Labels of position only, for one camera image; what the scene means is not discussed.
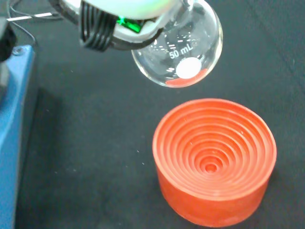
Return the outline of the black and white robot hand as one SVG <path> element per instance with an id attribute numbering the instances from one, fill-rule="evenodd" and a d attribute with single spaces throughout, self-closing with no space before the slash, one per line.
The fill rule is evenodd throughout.
<path id="1" fill-rule="evenodd" d="M 50 4 L 78 27 L 80 45 L 98 52 L 150 45 L 182 6 L 180 0 L 51 0 Z"/>

